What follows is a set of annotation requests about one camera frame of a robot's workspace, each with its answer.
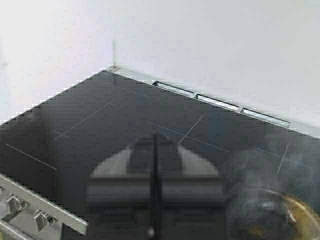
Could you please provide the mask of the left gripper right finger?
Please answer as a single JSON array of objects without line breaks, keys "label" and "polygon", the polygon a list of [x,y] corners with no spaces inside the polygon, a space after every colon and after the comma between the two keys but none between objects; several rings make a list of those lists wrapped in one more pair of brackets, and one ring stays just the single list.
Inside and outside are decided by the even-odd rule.
[{"label": "left gripper right finger", "polygon": [[224,239],[224,200],[211,162],[156,135],[156,239]]}]

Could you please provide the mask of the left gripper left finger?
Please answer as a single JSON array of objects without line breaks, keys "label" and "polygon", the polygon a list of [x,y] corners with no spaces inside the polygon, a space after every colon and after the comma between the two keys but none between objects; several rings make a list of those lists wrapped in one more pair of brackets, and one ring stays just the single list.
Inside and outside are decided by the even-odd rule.
[{"label": "left gripper left finger", "polygon": [[86,187],[91,240],[157,238],[157,136],[141,137],[96,166]]}]

